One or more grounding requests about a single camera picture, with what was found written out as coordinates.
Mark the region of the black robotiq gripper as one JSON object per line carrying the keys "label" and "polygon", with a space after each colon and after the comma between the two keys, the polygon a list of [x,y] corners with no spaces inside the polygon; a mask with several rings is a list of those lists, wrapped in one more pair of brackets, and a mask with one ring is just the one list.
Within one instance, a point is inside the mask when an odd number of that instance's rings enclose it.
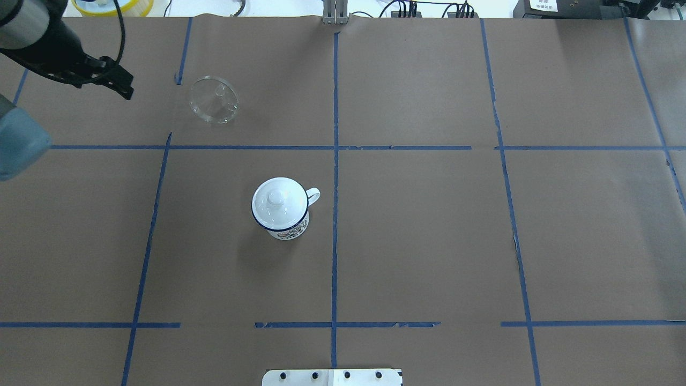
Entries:
{"label": "black robotiq gripper", "polygon": [[75,32],[60,19],[2,27],[2,54],[33,73],[76,88],[105,86],[131,100],[134,77],[120,65],[122,53],[117,58],[87,54]]}

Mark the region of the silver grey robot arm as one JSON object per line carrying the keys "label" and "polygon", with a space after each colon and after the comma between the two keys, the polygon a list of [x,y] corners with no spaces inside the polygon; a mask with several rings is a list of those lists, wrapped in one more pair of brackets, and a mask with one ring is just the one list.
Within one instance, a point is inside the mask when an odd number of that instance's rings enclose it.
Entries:
{"label": "silver grey robot arm", "polygon": [[114,2],[120,29],[115,58],[95,58],[83,51],[76,32],[62,20],[66,6],[66,1],[2,1],[2,55],[24,68],[13,97],[2,96],[2,181],[15,178],[36,163],[53,144],[42,125],[18,105],[29,73],[78,89],[105,86],[125,100],[133,96],[134,77],[121,65],[126,29],[120,2]]}

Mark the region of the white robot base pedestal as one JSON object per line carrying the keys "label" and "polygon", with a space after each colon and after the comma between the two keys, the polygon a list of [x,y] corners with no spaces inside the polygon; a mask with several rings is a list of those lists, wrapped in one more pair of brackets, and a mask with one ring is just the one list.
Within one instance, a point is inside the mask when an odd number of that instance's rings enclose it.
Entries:
{"label": "white robot base pedestal", "polygon": [[262,385],[403,385],[401,369],[273,369]]}

